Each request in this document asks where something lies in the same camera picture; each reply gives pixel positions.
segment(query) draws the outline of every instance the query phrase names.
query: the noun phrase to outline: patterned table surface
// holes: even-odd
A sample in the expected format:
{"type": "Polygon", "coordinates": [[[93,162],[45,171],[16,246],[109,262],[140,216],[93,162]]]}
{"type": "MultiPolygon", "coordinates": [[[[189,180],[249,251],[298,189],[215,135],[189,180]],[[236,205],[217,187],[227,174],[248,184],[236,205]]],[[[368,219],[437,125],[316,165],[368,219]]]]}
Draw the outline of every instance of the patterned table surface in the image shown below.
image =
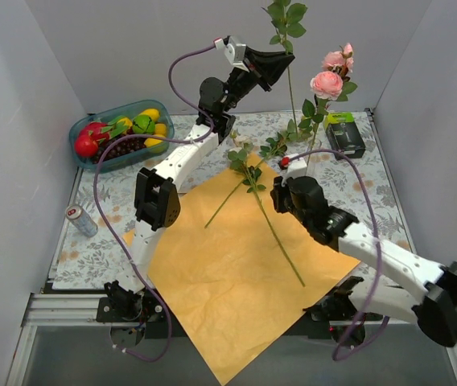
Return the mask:
{"type": "MultiPolygon", "coordinates": [[[[403,248],[409,248],[404,224],[368,117],[366,113],[354,113],[353,115],[366,144],[363,158],[356,159],[355,164],[364,179],[364,184],[372,201],[379,233],[403,248]]],[[[234,129],[237,129],[241,135],[252,138],[255,145],[264,145],[267,137],[286,128],[290,118],[291,113],[287,112],[240,114],[237,116],[234,129]]],[[[196,117],[175,116],[172,119],[175,124],[175,137],[185,138],[196,117]]],[[[330,147],[322,129],[318,132],[318,138],[322,141],[322,147],[330,147]]],[[[187,178],[181,192],[186,193],[225,169],[228,166],[226,153],[232,147],[234,147],[232,140],[227,139],[210,153],[187,178]]],[[[305,144],[293,144],[289,146],[288,153],[299,153],[305,148],[305,144]]],[[[134,227],[134,191],[138,170],[143,166],[151,168],[165,157],[166,155],[162,154],[124,169],[102,174],[99,178],[98,192],[101,205],[118,234],[128,232],[134,227]]],[[[270,165],[279,172],[276,164],[273,162],[270,165]]],[[[371,227],[368,209],[359,183],[345,161],[336,161],[330,154],[313,156],[308,174],[314,175],[319,180],[330,204],[355,214],[371,227]]],[[[73,226],[68,227],[62,244],[53,289],[103,289],[104,283],[115,280],[122,268],[128,267],[128,263],[94,204],[93,172],[84,170],[80,179],[76,202],[82,205],[97,222],[99,231],[94,237],[88,239],[73,226]]],[[[353,274],[371,277],[375,271],[367,265],[361,264],[356,267],[353,274]]],[[[382,278],[382,282],[392,284],[385,277],[382,278]]]]}

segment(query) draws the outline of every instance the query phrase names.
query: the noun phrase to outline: rose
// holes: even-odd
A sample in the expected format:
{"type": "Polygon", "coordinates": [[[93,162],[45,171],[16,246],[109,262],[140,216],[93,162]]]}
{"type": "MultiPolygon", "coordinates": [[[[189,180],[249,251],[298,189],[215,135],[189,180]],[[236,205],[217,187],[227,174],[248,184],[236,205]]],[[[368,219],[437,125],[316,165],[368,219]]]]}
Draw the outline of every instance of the rose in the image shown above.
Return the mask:
{"type": "Polygon", "coordinates": [[[343,55],[349,56],[350,54],[353,54],[353,52],[354,52],[354,49],[353,49],[352,45],[350,43],[347,43],[347,45],[344,46],[343,55]]]}
{"type": "Polygon", "coordinates": [[[354,58],[347,59],[347,68],[350,72],[352,72],[352,69],[354,68],[354,58]]]}
{"type": "Polygon", "coordinates": [[[341,94],[343,80],[334,72],[324,71],[312,78],[311,88],[320,99],[335,101],[341,94]]]}
{"type": "Polygon", "coordinates": [[[345,58],[343,53],[340,51],[329,52],[322,62],[322,68],[324,70],[330,70],[334,67],[343,67],[345,63],[345,58]]]}

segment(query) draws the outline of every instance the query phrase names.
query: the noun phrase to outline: soda can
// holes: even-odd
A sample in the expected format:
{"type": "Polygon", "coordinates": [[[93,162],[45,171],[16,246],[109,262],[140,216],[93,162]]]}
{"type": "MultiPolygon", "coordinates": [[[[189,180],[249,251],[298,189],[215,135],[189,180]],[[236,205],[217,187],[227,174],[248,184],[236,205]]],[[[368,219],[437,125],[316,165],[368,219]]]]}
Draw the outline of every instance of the soda can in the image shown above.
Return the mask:
{"type": "Polygon", "coordinates": [[[84,236],[93,237],[98,233],[98,225],[91,216],[77,203],[66,208],[66,218],[75,225],[84,236]]]}

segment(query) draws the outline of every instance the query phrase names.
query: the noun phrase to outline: yellow paper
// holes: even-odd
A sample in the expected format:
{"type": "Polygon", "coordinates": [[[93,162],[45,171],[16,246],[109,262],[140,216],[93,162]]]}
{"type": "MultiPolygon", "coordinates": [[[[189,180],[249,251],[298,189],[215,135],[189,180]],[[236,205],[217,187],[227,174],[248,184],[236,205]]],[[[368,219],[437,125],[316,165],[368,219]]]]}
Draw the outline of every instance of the yellow paper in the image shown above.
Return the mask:
{"type": "MultiPolygon", "coordinates": [[[[249,164],[257,164],[252,154],[249,164]]],[[[261,165],[259,192],[302,287],[282,255],[254,194],[241,185],[204,225],[241,175],[225,170],[181,199],[176,223],[161,239],[149,276],[221,384],[227,384],[346,276],[358,261],[317,244],[291,214],[278,214],[276,173],[261,165]]]]}

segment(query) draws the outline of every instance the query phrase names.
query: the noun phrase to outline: black box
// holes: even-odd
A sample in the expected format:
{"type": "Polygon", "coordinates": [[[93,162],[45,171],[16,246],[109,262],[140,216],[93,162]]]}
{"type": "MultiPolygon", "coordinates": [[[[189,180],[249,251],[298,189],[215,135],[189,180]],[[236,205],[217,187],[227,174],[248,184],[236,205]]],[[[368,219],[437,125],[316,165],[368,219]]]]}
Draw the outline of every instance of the black box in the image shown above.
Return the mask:
{"type": "Polygon", "coordinates": [[[325,133],[333,150],[349,158],[361,158],[366,150],[351,113],[330,113],[326,120],[325,133]]]}

